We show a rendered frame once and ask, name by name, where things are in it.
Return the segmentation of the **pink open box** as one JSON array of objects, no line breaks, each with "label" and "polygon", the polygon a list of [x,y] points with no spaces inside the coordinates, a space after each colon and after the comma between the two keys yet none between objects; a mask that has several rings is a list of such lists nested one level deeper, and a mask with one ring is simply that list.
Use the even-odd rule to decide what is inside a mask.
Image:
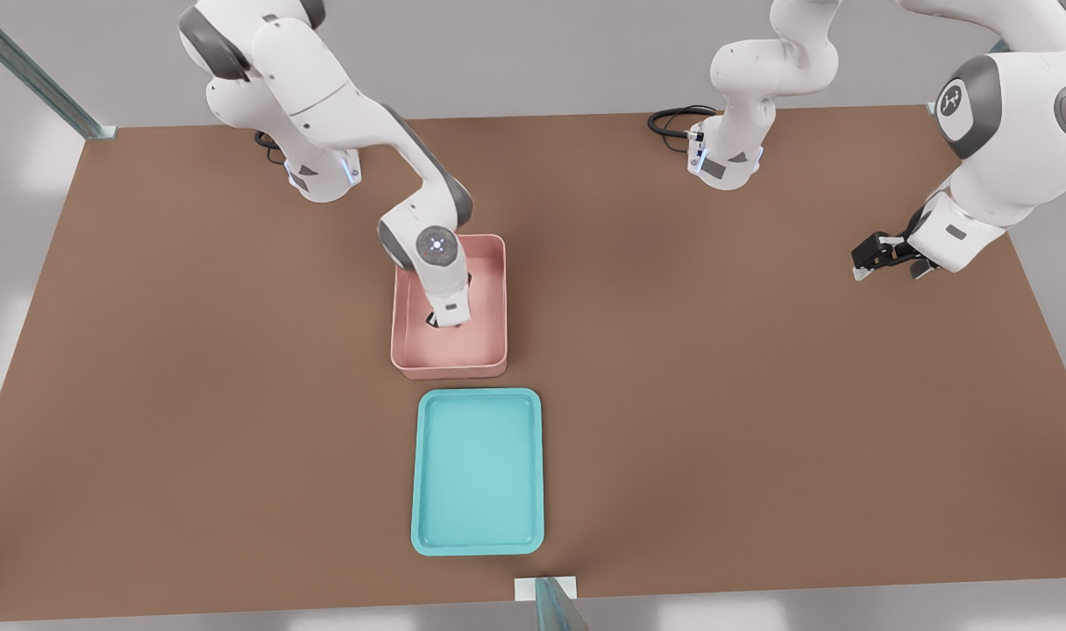
[{"label": "pink open box", "polygon": [[461,327],[433,328],[431,305],[418,278],[395,269],[390,362],[408,379],[497,377],[508,367],[508,268],[500,236],[464,234],[472,275],[473,319]]}]

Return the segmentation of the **pale blue-green tray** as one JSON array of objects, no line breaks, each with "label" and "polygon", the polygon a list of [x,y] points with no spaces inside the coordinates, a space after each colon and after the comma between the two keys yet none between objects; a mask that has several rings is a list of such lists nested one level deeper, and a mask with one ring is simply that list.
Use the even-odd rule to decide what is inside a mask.
[{"label": "pale blue-green tray", "polygon": [[448,388],[418,403],[410,543],[426,557],[520,556],[544,543],[542,399]]}]

